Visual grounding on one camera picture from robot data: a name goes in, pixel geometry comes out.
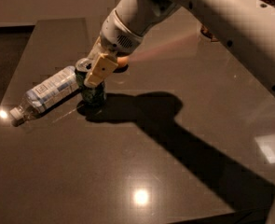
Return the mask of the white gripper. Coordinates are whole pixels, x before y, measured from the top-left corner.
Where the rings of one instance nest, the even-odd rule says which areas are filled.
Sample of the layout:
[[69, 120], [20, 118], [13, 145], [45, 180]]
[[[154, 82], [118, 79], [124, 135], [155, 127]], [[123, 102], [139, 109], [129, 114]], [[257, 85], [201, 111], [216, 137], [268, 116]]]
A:
[[142, 41], [143, 38], [127, 28], [117, 12], [113, 10], [105, 19], [100, 37], [97, 38], [87, 56], [91, 62], [91, 70], [86, 74], [84, 85], [88, 88], [96, 88], [118, 67], [117, 58], [102, 53], [102, 46], [118, 56], [128, 56], [139, 47]]

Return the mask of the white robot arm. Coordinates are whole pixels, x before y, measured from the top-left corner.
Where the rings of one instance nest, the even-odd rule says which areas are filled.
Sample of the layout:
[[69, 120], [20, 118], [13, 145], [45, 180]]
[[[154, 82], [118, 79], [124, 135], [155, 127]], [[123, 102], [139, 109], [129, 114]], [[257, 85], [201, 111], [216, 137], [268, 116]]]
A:
[[120, 0], [88, 55], [84, 84], [96, 87], [144, 35], [177, 8], [191, 12], [275, 97], [275, 7], [260, 0]]

